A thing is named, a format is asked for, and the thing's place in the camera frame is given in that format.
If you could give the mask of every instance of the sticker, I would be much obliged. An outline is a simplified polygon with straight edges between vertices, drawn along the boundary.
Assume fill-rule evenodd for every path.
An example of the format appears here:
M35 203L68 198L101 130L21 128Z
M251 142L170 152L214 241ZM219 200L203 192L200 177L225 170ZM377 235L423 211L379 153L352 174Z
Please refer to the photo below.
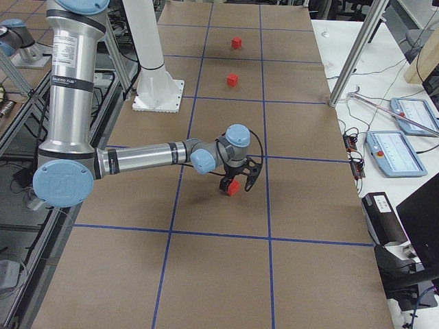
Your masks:
M77 48L78 38L73 36L54 36L52 65L68 66L74 69L76 67Z
M373 198L375 199L379 212L392 212L392 209L390 208L390 205L385 199L384 195L375 195Z

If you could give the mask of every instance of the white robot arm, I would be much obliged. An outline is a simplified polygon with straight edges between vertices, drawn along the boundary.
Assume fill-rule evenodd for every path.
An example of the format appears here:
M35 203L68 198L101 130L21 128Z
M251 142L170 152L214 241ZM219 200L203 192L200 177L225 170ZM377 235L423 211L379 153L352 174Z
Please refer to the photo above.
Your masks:
M109 0L47 1L47 20L54 29L54 54L49 133L38 150L38 169L33 178L35 194L52 206L70 207L87 198L94 179L185 162L192 162L201 174L224 165L226 175L221 189L226 191L236 175L244 174L246 191L250 190L262 166L247 156L250 130L243 125L230 126L212 143L189 139L128 149L91 147L88 129L96 48L106 33L108 3ZM145 63L141 61L141 65L144 69Z

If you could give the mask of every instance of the table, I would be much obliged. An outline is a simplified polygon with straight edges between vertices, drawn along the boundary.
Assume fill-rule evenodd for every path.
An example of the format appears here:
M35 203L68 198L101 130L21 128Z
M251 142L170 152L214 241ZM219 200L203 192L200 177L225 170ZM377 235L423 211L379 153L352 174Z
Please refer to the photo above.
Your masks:
M356 35L361 27L361 23L336 21L313 21L312 23L320 55L322 56L322 62L325 67L325 73L328 78L337 76L346 61L349 51L351 50ZM342 98L345 98L346 93L355 91L357 86L360 87L360 93L365 96L380 97L384 99L404 97L422 91L423 88L421 85L407 84L405 82L403 74L409 64L406 61L401 62L403 59L404 55L401 53L401 50L393 39L388 28L385 25L381 25L373 42L366 45L357 65L356 73L379 72L392 65L396 65L382 73L353 75L345 88ZM335 81L336 79L329 79L330 88L333 88ZM426 99L434 109L436 115L439 115L436 107L432 104L431 99L425 91L415 95L414 98ZM373 99L372 101L375 103L381 103L386 107L389 106L388 102L381 99ZM349 100L348 103L353 116L362 119L367 123L371 122L375 112L374 108L356 100ZM366 131L367 126L364 123L349 115L346 101L341 100L335 109L337 110L338 118L346 123L347 128L358 127L360 132ZM342 123L340 124L340 127L343 131L344 126ZM370 125L370 129L397 130L398 125L388 114L378 112ZM359 193L360 197L363 197L369 192L384 191L393 207L396 207L419 186L439 172L439 166L437 163L438 150L435 149L431 152L420 155L421 161L429 172L427 176L421 178L386 178L378 170L369 152L364 151L364 138L365 134L360 134L357 142L359 150L364 155L366 163L366 178L363 179L362 182L362 189ZM437 138L417 136L408 136L408 138L416 151L429 149L439 143ZM401 251L398 250L398 248L394 251L401 254ZM406 319L410 318L407 313L405 313L405 315ZM418 315L419 318L416 320L416 328L434 329L437 327L439 308L420 310Z
M264 171L234 197L180 167L96 182L33 328L391 328L307 9L170 1L159 32L180 112L127 103L108 146L243 123Z

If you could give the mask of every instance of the light blue cap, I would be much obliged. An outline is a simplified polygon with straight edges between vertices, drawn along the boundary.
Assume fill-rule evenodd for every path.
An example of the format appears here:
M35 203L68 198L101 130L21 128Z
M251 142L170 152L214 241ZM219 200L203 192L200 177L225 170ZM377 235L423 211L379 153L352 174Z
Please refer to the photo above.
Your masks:
M35 194L55 207L72 207L83 202L93 190L93 175L83 164L52 160L34 174Z
M75 14L91 16L106 10L110 0L56 0L56 2Z
M7 43L0 41L0 50L7 55L7 57L12 56L15 54L15 49L9 46Z
M231 125L227 128L226 139L234 146L247 147L250 145L250 131L245 125Z
M212 154L205 149L197 149L195 152L193 152L191 154L191 162L193 164L193 168L195 168L195 170L202 175L214 170L217 167L217 163Z
M26 24L23 23L21 19L6 19L1 22L0 25L4 25L6 27L26 27Z

